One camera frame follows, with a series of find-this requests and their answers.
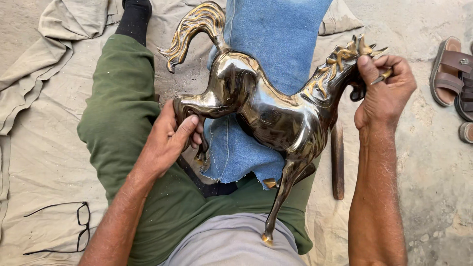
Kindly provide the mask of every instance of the brown sandal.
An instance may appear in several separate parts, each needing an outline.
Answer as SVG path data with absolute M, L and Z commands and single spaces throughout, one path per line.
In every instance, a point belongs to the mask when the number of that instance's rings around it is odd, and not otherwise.
M 455 98 L 455 109 L 466 121 L 473 122 L 473 73 L 463 75 L 462 92 Z
M 473 56 L 461 52 L 462 45 L 455 37 L 449 37 L 440 44 L 434 69 L 430 76 L 430 91 L 442 106 L 451 106 L 464 86 L 459 78 L 462 72 L 470 74 Z
M 464 123 L 460 127 L 460 139 L 466 143 L 473 143 L 473 123 Z

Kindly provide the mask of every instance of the brass horse statue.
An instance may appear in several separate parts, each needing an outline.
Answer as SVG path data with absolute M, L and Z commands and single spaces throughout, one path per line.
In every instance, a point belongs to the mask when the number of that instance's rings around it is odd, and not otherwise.
M 359 76 L 357 59 L 363 54 L 373 57 L 386 48 L 373 51 L 375 45 L 365 45 L 363 35 L 353 36 L 346 47 L 334 49 L 299 92 L 285 95 L 269 82 L 255 58 L 232 50 L 225 43 L 224 24 L 225 14 L 219 5 L 212 1 L 202 3 L 181 20 L 170 48 L 158 50 L 167 58 L 168 70 L 174 73 L 175 66 L 184 62 L 192 38 L 199 32 L 207 33 L 218 50 L 209 84 L 200 95 L 180 95 L 174 99 L 177 123 L 192 114 L 198 115 L 203 123 L 206 118 L 236 113 L 247 134 L 285 158 L 279 183 L 273 178 L 264 181 L 268 187 L 278 189 L 262 235 L 264 242 L 272 244 L 278 212 L 292 186 L 315 172 L 312 161 L 327 144 L 329 130 L 338 118 L 343 91 L 352 85 L 351 100 L 364 98 L 366 85 Z M 203 135 L 201 138 L 195 159 L 203 164 L 209 160 L 209 145 Z

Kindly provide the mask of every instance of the hand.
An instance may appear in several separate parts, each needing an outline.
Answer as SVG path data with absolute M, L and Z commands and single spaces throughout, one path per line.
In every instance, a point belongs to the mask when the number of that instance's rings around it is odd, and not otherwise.
M 393 68 L 393 76 L 385 82 L 370 85 L 380 72 L 385 71 L 378 68 L 388 67 Z M 417 88 L 409 64 L 395 55 L 385 55 L 375 61 L 363 55 L 358 59 L 358 70 L 366 83 L 366 96 L 355 112 L 356 128 L 380 125 L 394 132 L 409 97 Z
M 203 126 L 196 115 L 184 119 L 177 128 L 173 101 L 164 104 L 161 114 L 154 122 L 140 156 L 129 176 L 155 181 L 162 177 L 177 160 L 189 137 L 192 147 L 202 143 Z

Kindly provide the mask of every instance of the gold mane detail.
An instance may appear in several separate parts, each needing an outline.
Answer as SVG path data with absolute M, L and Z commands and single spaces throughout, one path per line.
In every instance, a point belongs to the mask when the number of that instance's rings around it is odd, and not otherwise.
M 363 34 L 361 34 L 358 38 L 353 35 L 353 39 L 347 43 L 346 47 L 335 47 L 333 52 L 327 57 L 327 63 L 317 67 L 317 70 L 310 81 L 307 83 L 306 87 L 309 88 L 310 93 L 312 94 L 314 86 L 317 84 L 318 88 L 324 95 L 324 98 L 327 98 L 327 93 L 324 88 L 324 81 L 329 82 L 335 78 L 337 74 L 337 66 L 340 72 L 343 72 L 344 67 L 342 64 L 342 59 L 346 60 L 353 57 L 359 57 L 364 54 L 374 57 L 387 49 L 383 48 L 381 50 L 374 51 L 373 48 L 375 46 L 376 44 L 366 45 Z

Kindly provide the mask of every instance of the black sock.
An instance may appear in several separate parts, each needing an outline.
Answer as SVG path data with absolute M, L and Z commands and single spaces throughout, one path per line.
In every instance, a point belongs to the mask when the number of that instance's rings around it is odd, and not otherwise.
M 116 34 L 130 36 L 146 47 L 146 29 L 151 17 L 152 7 L 149 0 L 123 0 L 122 20 Z

